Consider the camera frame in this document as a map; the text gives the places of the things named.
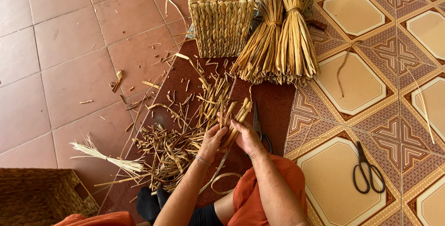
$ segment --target wrist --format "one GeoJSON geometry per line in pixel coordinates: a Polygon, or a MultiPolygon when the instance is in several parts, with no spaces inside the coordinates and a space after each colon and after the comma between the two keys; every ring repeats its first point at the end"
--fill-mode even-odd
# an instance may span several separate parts
{"type": "Polygon", "coordinates": [[[264,147],[257,147],[254,150],[252,150],[252,152],[249,154],[249,158],[252,161],[256,161],[256,160],[266,157],[267,154],[268,153],[267,153],[266,149],[264,149],[264,147]]]}
{"type": "Polygon", "coordinates": [[[208,163],[212,164],[215,159],[215,154],[210,153],[209,151],[201,148],[197,155],[200,156],[203,160],[207,161],[208,163]]]}

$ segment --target silver bracelet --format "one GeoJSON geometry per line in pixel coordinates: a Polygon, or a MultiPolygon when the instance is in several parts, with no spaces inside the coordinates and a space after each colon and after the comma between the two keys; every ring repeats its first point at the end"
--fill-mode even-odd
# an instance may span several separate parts
{"type": "Polygon", "coordinates": [[[204,160],[202,157],[196,155],[195,158],[205,164],[207,164],[208,166],[212,166],[208,161],[204,160]]]}

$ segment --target braided weave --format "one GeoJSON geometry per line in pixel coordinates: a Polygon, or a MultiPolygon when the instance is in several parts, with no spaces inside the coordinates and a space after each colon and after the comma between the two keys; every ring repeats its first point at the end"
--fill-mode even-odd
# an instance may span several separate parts
{"type": "Polygon", "coordinates": [[[188,0],[201,58],[240,54],[247,41],[254,0],[188,0]]]}

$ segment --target orange shirt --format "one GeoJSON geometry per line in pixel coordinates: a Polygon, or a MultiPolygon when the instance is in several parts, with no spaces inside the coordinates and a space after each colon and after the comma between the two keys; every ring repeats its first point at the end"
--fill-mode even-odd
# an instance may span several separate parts
{"type": "MultiPolygon", "coordinates": [[[[306,193],[304,192],[305,181],[303,171],[287,158],[269,155],[307,216],[308,205],[306,203],[306,193]]],[[[253,167],[246,171],[235,187],[233,193],[233,210],[235,211],[235,215],[231,218],[227,226],[269,225],[259,197],[259,187],[253,167]]]]}

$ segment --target hand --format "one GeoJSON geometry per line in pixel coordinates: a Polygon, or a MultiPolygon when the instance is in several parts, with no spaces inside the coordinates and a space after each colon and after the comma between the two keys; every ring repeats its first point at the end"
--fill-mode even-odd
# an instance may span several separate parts
{"type": "Polygon", "coordinates": [[[239,134],[235,139],[236,143],[251,159],[266,152],[262,142],[259,140],[258,133],[251,125],[246,122],[241,124],[235,119],[231,120],[231,125],[239,131],[239,134]]]}
{"type": "Polygon", "coordinates": [[[208,161],[210,164],[215,160],[216,150],[219,148],[221,138],[227,133],[227,126],[219,129],[219,124],[210,128],[205,134],[201,148],[197,155],[208,161]]]}

